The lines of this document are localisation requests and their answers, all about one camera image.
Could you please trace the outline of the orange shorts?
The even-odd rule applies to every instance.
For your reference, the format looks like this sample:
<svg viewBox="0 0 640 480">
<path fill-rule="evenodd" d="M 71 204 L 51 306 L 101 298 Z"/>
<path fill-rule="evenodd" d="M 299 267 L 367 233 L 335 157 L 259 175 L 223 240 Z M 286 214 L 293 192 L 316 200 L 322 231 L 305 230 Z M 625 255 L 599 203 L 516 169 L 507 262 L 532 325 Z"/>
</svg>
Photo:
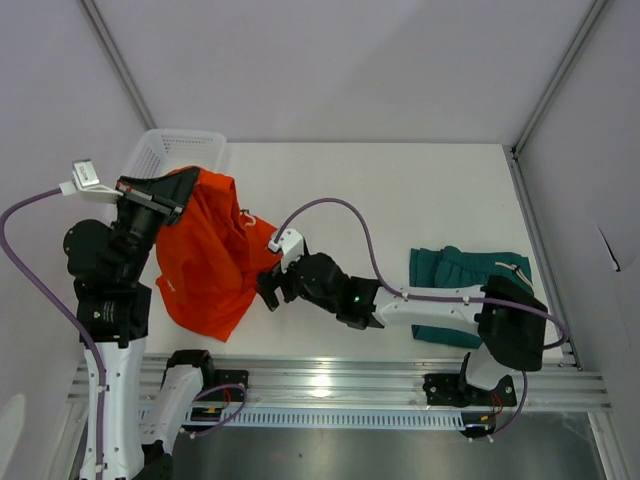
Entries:
<svg viewBox="0 0 640 480">
<path fill-rule="evenodd" d="M 156 239 L 156 285 L 171 319 L 228 341 L 254 301 L 258 274 L 280 259 L 268 249 L 275 232 L 240 208 L 232 177 L 201 169 L 181 219 Z"/>
</svg>

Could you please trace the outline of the green shorts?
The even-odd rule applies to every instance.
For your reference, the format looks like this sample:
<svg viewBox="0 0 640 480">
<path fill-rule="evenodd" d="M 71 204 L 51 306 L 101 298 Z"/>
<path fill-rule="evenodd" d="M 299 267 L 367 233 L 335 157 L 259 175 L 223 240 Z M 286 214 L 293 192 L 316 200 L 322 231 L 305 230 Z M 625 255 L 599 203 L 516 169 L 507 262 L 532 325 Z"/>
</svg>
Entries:
<svg viewBox="0 0 640 480">
<path fill-rule="evenodd" d="M 486 284 L 491 276 L 501 276 L 533 294 L 531 267 L 527 257 L 512 252 L 473 253 L 454 246 L 434 251 L 412 249 L 409 284 L 420 288 L 462 288 Z M 476 349 L 477 336 L 445 328 L 413 325 L 414 340 L 446 346 Z"/>
</svg>

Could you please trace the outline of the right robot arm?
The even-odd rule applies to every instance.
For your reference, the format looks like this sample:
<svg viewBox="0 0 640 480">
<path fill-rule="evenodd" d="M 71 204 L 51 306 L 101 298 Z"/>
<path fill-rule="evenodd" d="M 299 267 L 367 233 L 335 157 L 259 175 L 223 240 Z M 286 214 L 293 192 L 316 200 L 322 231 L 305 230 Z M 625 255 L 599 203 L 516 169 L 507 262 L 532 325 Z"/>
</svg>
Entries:
<svg viewBox="0 0 640 480">
<path fill-rule="evenodd" d="M 380 280 L 350 276 L 330 256 L 316 253 L 259 273 L 256 291 L 270 310 L 301 298 L 357 330 L 417 326 L 479 341 L 456 380 L 468 403 L 481 402 L 512 371 L 542 367 L 547 309 L 505 277 L 448 289 L 443 297 L 428 288 L 393 293 Z"/>
</svg>

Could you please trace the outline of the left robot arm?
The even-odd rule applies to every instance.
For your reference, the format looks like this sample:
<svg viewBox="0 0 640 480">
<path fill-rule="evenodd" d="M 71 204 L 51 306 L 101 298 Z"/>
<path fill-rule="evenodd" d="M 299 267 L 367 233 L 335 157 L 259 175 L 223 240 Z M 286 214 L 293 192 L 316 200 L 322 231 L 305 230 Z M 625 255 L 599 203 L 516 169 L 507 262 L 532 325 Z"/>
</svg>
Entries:
<svg viewBox="0 0 640 480">
<path fill-rule="evenodd" d="M 195 399 L 209 398 L 217 376 L 206 350 L 178 350 L 166 363 L 148 417 L 139 415 L 140 376 L 152 291 L 140 277 L 161 229 L 186 211 L 201 171 L 187 167 L 157 178 L 122 176 L 100 183 L 90 161 L 74 164 L 64 195 L 112 202 L 110 224 L 83 220 L 63 240 L 87 334 L 87 443 L 82 479 L 170 479 L 173 447 Z"/>
</svg>

